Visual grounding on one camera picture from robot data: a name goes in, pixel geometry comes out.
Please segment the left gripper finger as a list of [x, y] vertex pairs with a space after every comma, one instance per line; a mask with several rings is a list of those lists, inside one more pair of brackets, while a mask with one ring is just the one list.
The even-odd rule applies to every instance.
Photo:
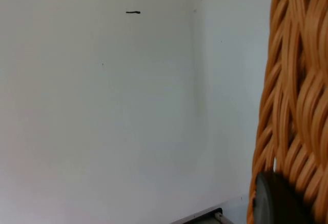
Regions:
[[256, 178], [252, 201], [254, 223], [314, 223], [314, 218], [301, 195], [275, 172], [262, 172]]

